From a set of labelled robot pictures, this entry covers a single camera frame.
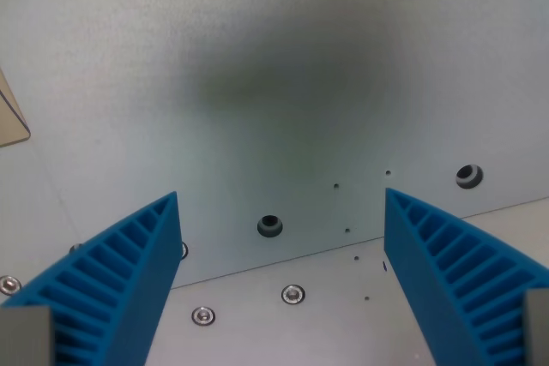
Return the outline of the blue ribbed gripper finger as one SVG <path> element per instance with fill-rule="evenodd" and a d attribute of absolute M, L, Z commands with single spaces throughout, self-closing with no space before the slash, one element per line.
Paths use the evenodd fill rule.
<path fill-rule="evenodd" d="M 2 306 L 51 310 L 56 365 L 143 365 L 181 260 L 171 192 L 68 253 Z"/>
<path fill-rule="evenodd" d="M 548 269 L 507 243 L 395 189 L 384 251 L 438 365 L 523 365 L 522 302 Z"/>

